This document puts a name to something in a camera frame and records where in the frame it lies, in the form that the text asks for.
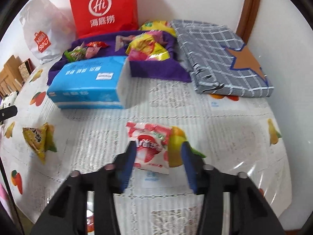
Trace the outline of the pink yellow sweet potato sticks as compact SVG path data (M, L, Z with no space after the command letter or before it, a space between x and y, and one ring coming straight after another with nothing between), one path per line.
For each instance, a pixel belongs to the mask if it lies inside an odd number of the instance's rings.
M170 58L165 47L146 32L136 36L128 45L126 55L130 61L164 61Z

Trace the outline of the red small snack packet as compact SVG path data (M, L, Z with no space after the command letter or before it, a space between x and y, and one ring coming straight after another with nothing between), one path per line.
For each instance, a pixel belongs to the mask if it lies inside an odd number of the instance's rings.
M86 47L93 47L93 48L107 48L109 45L103 41L91 41L85 44Z

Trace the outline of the fruit print tablecloth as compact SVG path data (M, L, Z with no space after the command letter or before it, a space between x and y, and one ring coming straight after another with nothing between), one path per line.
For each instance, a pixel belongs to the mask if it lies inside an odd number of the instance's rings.
M34 70L1 126L13 233L284 234L291 176L264 98L132 78L123 57ZM76 85L59 93L56 83Z

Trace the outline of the yellow chips bag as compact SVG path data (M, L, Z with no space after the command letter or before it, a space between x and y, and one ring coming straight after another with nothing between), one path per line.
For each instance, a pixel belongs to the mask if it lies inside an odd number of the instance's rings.
M159 30L171 34L173 37L176 37L175 30L171 27L169 21L146 21L143 25L139 27L139 30L142 31L152 31Z

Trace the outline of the red paper shopping bag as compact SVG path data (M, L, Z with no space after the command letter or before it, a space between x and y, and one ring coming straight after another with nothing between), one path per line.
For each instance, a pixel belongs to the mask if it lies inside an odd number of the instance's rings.
M139 28L137 0L70 0L77 36Z

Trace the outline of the wooden furniture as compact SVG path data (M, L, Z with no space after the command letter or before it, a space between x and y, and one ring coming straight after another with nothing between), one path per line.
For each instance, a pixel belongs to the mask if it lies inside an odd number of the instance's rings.
M22 64L19 58L12 55L1 69L0 92L1 98L14 91L21 91L23 78L21 77L19 66Z

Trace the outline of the panda snack packet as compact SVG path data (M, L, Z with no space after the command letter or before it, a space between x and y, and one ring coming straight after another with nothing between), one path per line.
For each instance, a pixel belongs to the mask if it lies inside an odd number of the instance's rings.
M130 36L116 36L115 39L115 51L122 49L123 47L129 45L134 39L136 38L135 35Z

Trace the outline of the red toy story snack stick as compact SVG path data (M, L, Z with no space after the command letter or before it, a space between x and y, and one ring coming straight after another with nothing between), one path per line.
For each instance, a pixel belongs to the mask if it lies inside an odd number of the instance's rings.
M167 42L163 38L163 31L160 30L151 30L147 31L146 34L153 37L153 39L162 46L165 46Z

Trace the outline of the blue tissue pack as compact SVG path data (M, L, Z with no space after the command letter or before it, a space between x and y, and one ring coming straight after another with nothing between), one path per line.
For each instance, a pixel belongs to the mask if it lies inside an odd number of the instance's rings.
M126 56L108 56L66 64L47 96L60 109L125 109L130 88Z

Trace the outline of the patterned box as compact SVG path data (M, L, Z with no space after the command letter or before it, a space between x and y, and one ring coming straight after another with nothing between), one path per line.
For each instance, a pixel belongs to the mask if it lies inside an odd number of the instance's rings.
M27 81L27 79L30 77L32 72L34 71L35 66L33 65L31 59L25 60L20 66L19 66L19 72L21 74L21 77L24 82Z

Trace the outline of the strawberry white snack packet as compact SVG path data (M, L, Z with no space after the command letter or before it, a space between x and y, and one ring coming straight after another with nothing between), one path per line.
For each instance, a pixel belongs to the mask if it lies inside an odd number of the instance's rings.
M172 129L151 124L127 122L130 141L136 143L134 167L160 174L169 174L168 143Z

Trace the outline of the yellow triangular snack packet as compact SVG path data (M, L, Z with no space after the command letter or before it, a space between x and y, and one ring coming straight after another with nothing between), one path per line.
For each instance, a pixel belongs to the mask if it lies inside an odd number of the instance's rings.
M22 134L25 142L35 152L39 160L46 163L48 124L41 127L23 127Z

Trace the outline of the brown wooden door frame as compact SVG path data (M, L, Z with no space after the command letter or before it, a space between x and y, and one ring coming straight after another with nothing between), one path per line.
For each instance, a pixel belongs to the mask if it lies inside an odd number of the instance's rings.
M257 17L261 0L244 0L236 34L248 43Z

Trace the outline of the small pink candy packet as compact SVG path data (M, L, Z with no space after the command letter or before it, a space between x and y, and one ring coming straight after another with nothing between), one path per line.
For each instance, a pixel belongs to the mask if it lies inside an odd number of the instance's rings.
M86 52L85 52L85 58L86 59L93 58L95 55L97 55L100 49L101 47L98 47L98 46L87 47Z

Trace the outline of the white plastic Miniso bag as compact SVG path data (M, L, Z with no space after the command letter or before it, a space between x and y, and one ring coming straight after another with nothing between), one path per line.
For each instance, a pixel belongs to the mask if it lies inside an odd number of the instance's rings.
M39 63L62 56L76 38L74 24L50 0L31 0L19 21L27 47Z

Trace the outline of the purple towel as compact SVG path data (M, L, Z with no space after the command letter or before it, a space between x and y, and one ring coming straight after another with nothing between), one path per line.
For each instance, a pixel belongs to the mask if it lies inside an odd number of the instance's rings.
M126 48L122 48L115 51L115 43L117 36L130 36L140 35L144 31L133 30L133 31L120 31L107 34L100 34L87 38L80 38L72 42L72 45L68 51L70 52L81 44L88 44L93 41L102 41L108 44L107 48L102 48L97 53L97 57L108 57L108 56L125 56ZM150 78L150 79L161 79L161 80L173 80L190 83L191 77L187 70L185 70L180 63L176 60L177 55L175 54L175 46L177 44L176 38L171 34L163 32L163 39L167 43L165 48L169 52L170 58L163 61L130 61L131 76L136 78Z

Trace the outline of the grey checked star cloth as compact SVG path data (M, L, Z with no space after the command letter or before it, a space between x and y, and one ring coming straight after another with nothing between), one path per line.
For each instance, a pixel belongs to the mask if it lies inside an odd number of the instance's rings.
M269 97L274 87L230 28L201 21L172 20L179 50L195 91L247 98Z

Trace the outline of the green snack packet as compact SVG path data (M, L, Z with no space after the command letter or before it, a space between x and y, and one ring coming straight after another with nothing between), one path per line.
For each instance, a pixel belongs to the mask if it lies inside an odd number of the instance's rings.
M64 51L64 56L70 63L84 60L86 59L86 50L87 48L83 42L80 46L75 47L72 51Z

